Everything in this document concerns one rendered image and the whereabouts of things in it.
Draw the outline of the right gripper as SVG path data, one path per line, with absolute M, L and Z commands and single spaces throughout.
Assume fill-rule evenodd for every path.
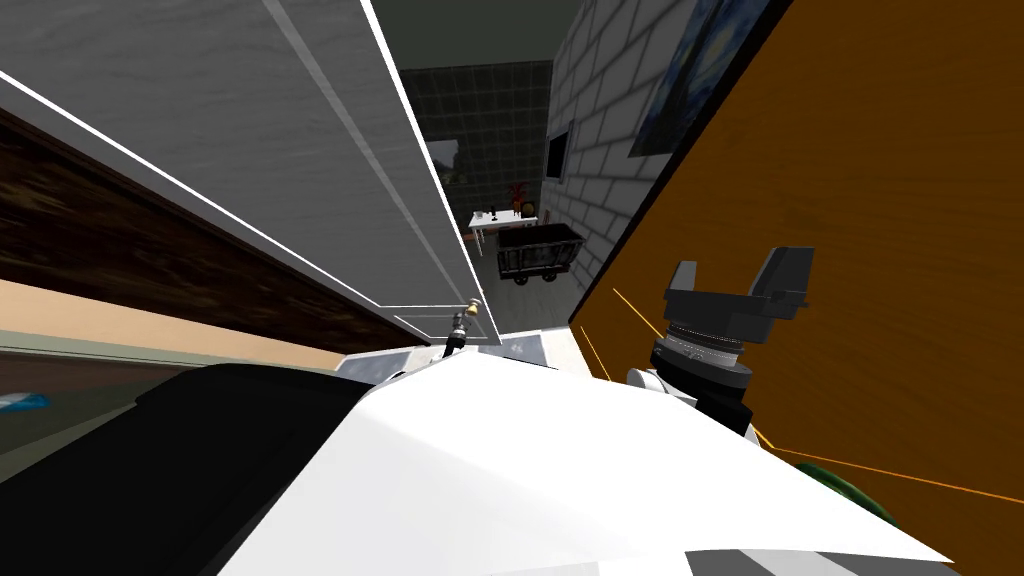
M 749 295 L 693 291 L 696 261 L 680 261 L 665 291 L 665 318 L 671 325 L 715 338 L 749 343 L 767 341 L 774 321 L 793 320 L 806 308 L 814 247 L 773 248 Z

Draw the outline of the orange wooden door leaf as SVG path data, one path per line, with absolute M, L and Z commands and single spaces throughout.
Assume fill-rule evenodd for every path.
M 743 293 L 815 250 L 750 345 L 770 451 L 866 492 L 961 576 L 1024 576 L 1024 0 L 794 0 L 573 321 L 645 368 L 676 265 Z

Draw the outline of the black wheeled cart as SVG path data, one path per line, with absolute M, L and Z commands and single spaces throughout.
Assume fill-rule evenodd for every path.
M 567 273 L 585 239 L 567 224 L 555 223 L 503 229 L 497 242 L 500 278 L 523 286 L 531 277 L 554 282 Z

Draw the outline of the green rounded object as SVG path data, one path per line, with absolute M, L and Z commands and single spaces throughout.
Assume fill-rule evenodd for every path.
M 857 504 L 868 512 L 881 518 L 889 524 L 899 527 L 892 515 L 883 506 L 868 497 L 856 486 L 840 478 L 838 475 L 825 470 L 811 462 L 800 462 L 796 466 L 799 470 L 807 474 L 822 485 L 844 496 L 851 502 Z

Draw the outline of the white side table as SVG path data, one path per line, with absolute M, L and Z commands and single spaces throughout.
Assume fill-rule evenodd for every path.
M 538 223 L 532 204 L 526 201 L 525 192 L 528 187 L 528 182 L 518 182 L 509 188 L 511 208 L 508 210 L 497 210 L 490 206 L 488 210 L 473 213 L 468 228 L 480 256 L 483 256 L 485 231 L 505 227 L 532 227 Z

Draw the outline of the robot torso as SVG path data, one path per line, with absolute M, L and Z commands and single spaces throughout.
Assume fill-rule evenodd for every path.
M 466 352 L 367 393 L 218 576 L 945 571 L 669 394 Z

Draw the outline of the white panelled door leaf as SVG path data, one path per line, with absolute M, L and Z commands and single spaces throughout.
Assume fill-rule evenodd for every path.
M 369 0 L 0 0 L 0 108 L 416 341 L 482 298 Z

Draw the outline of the blue swirl wall painting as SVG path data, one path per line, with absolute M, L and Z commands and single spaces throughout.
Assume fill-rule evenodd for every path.
M 696 0 L 629 153 L 672 154 L 772 0 Z

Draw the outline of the dark framed wall picture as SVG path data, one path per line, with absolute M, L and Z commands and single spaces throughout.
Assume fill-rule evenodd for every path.
M 573 125 L 570 120 L 548 135 L 544 178 L 549 182 L 560 183 L 564 179 Z

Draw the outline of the pale wall picture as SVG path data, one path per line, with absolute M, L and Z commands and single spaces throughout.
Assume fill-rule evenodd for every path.
M 426 147 L 442 186 L 461 184 L 465 181 L 459 167 L 458 139 L 427 141 Z

